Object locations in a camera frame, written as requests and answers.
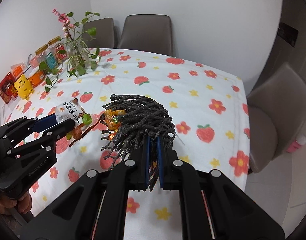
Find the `brown chair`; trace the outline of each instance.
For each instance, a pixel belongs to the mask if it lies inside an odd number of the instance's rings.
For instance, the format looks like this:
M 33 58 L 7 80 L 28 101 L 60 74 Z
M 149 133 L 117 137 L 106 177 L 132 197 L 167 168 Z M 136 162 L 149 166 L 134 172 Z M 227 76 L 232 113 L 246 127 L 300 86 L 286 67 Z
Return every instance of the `brown chair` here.
M 136 14 L 125 19 L 118 49 L 173 56 L 172 23 L 167 15 Z
M 250 168 L 258 173 L 285 152 L 306 121 L 306 82 L 284 63 L 247 102 Z
M 115 34 L 113 18 L 104 18 L 87 22 L 83 31 L 96 27 L 95 39 L 90 41 L 88 33 L 83 33 L 82 37 L 89 48 L 115 48 Z

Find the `chair backrest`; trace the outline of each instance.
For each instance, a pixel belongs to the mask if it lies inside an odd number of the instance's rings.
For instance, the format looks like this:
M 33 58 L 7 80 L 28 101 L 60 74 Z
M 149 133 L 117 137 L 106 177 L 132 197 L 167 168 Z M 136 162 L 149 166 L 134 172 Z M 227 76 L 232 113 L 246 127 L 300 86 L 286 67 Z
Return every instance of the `chair backrest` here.
M 173 56 L 172 22 L 167 15 L 136 14 L 125 19 L 118 49 Z
M 283 63 L 265 83 L 250 93 L 247 102 L 262 109 L 275 125 L 278 134 L 276 158 L 295 139 L 306 121 L 306 82 L 288 63 Z
M 115 48 L 114 21 L 113 18 L 104 18 L 87 22 L 83 31 L 96 27 L 95 39 L 91 41 L 88 33 L 83 33 L 82 37 L 89 48 Z

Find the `metal rivet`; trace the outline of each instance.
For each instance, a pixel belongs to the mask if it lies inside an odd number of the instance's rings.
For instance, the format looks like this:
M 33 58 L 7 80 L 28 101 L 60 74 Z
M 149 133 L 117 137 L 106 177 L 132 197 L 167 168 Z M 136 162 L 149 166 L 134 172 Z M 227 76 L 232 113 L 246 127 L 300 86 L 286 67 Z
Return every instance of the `metal rivet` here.
M 213 177 L 220 177 L 221 176 L 221 172 L 219 171 L 219 170 L 213 170 L 213 171 L 211 171 L 211 175 L 213 176 Z
M 134 162 L 133 160 L 127 160 L 127 161 L 125 162 L 125 165 L 126 165 L 127 167 L 132 167 L 132 166 L 135 165 L 135 162 Z
M 97 175 L 97 172 L 95 170 L 89 170 L 88 172 L 86 172 L 86 176 L 89 178 L 93 178 Z
M 173 165 L 176 166 L 176 167 L 182 166 L 183 162 L 181 160 L 175 160 L 175 161 L 173 161 Z

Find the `yellow tiger figurine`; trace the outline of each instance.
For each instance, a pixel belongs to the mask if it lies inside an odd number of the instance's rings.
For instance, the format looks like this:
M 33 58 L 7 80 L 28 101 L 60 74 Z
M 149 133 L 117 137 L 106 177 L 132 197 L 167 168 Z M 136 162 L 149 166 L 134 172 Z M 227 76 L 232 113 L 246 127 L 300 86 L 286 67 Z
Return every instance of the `yellow tiger figurine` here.
M 21 75 L 20 78 L 14 83 L 17 94 L 22 98 L 28 100 L 29 95 L 34 92 L 33 86 L 30 81 Z

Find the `tablecloth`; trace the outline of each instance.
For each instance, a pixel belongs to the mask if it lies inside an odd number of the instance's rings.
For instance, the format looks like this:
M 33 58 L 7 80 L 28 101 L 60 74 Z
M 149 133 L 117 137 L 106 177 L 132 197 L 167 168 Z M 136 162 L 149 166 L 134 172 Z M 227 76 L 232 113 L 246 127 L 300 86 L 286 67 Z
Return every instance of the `tablecloth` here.
M 79 77 L 60 74 L 49 93 L 45 83 L 28 101 L 21 100 L 7 122 L 22 116 L 44 117 L 54 107 L 77 98 L 87 113 L 100 115 L 111 94 L 138 94 L 164 105 L 173 117 L 177 137 L 173 149 L 195 169 L 221 170 L 244 190 L 249 161 L 249 120 L 240 78 L 199 63 L 150 52 L 102 49 L 95 71 Z M 98 124 L 69 148 L 66 139 L 56 147 L 57 163 L 30 189 L 37 215 L 89 169 L 104 171 Z M 41 134 L 34 133 L 22 143 Z M 177 191 L 130 191 L 124 239 L 181 239 Z

